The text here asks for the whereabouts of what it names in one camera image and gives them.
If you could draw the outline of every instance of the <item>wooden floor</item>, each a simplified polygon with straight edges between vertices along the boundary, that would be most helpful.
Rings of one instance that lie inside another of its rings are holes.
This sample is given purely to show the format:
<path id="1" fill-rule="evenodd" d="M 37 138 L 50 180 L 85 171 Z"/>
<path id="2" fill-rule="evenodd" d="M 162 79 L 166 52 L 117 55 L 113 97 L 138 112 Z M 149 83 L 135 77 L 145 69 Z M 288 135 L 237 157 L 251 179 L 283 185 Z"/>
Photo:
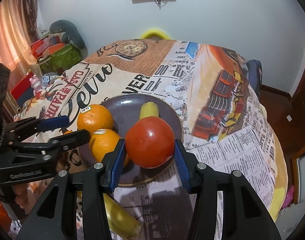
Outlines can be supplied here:
<path id="1" fill-rule="evenodd" d="M 299 104 L 291 105 L 287 97 L 268 91 L 260 92 L 260 103 L 267 110 L 268 123 L 275 131 L 286 160 L 288 185 L 293 185 L 291 156 L 305 145 L 305 109 Z"/>

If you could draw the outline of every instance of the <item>pink object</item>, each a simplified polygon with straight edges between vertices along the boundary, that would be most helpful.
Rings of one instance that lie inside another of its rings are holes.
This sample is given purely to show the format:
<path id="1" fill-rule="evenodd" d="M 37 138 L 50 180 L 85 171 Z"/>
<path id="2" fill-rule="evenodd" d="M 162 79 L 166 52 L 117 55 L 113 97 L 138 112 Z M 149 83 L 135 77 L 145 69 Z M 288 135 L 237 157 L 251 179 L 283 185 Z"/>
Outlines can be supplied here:
<path id="1" fill-rule="evenodd" d="M 293 199 L 294 199 L 294 185 L 292 185 L 292 186 L 288 189 L 287 194 L 286 194 L 285 201 L 284 201 L 284 203 L 282 204 L 281 209 L 286 208 L 286 207 L 289 207 Z"/>
<path id="2" fill-rule="evenodd" d="M 29 79 L 29 81 L 31 87 L 33 88 L 33 94 L 36 95 L 42 87 L 42 80 L 36 75 L 33 75 L 33 77 Z"/>

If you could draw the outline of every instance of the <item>yellow banana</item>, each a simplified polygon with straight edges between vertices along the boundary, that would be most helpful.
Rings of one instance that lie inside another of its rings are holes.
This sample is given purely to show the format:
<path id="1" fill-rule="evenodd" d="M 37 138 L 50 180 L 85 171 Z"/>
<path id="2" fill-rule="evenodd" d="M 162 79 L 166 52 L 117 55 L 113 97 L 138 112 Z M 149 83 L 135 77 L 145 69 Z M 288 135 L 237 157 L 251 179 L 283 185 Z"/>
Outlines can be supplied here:
<path id="1" fill-rule="evenodd" d="M 82 191 L 78 191 L 78 197 L 82 198 Z M 141 223 L 129 215 L 122 206 L 115 202 L 107 194 L 103 194 L 109 228 L 125 240 L 133 240 L 139 237 Z"/>
<path id="2" fill-rule="evenodd" d="M 159 117 L 159 109 L 154 102 L 147 102 L 140 108 L 139 120 L 148 116 Z"/>

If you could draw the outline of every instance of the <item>truck illustration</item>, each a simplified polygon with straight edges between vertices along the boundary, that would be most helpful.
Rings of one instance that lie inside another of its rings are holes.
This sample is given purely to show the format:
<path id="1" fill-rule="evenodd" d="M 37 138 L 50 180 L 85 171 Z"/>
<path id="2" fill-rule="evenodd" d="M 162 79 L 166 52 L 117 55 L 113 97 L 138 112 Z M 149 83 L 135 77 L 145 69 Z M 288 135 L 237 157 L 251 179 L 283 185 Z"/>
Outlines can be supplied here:
<path id="1" fill-rule="evenodd" d="M 236 53 L 233 50 L 211 45 L 209 51 L 219 61 L 222 69 L 192 131 L 192 135 L 206 140 L 215 137 L 221 139 L 230 134 L 234 125 L 240 121 L 245 107 L 244 77 Z"/>

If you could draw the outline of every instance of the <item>orange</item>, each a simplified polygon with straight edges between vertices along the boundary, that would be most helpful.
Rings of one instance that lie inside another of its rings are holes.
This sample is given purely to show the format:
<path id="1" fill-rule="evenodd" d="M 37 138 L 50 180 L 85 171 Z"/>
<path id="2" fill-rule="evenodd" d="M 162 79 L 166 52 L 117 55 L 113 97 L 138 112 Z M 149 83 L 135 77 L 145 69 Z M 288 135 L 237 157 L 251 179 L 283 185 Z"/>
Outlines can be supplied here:
<path id="1" fill-rule="evenodd" d="M 99 129 L 112 129 L 113 118 L 104 106 L 89 105 L 80 111 L 77 127 L 78 130 L 86 129 L 89 133 L 94 133 Z"/>
<path id="2" fill-rule="evenodd" d="M 89 148 L 98 162 L 101 162 L 106 153 L 112 152 L 121 137 L 113 130 L 99 129 L 93 133 L 89 142 Z M 126 156 L 124 166 L 130 161 Z"/>

